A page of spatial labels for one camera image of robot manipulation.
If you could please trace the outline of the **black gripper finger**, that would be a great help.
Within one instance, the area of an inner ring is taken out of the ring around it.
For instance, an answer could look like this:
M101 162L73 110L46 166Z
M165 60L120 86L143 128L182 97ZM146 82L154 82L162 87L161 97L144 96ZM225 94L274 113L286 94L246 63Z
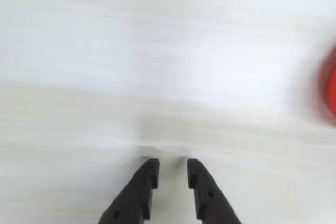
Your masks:
M133 174L98 223L139 224L150 219L153 190L158 189L160 161L150 158Z
M241 224L214 178L198 159L187 161L188 187L194 190L196 217L206 224Z

